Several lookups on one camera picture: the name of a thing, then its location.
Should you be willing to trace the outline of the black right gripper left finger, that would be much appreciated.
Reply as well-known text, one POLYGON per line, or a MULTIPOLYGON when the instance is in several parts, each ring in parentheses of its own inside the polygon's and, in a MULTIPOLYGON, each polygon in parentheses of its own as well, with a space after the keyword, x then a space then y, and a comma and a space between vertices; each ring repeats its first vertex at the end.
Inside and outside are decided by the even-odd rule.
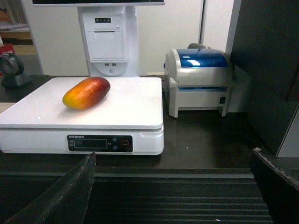
POLYGON ((82 224, 94 184, 96 154, 92 152, 7 224, 82 224))

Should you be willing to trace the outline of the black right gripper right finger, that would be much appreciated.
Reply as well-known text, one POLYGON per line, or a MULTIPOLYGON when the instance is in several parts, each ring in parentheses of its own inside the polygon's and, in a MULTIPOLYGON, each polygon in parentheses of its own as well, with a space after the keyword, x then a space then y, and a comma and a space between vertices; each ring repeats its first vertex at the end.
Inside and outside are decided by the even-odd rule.
POLYGON ((281 161, 254 148, 250 153, 250 170, 269 214, 276 224, 299 222, 299 174, 281 161))

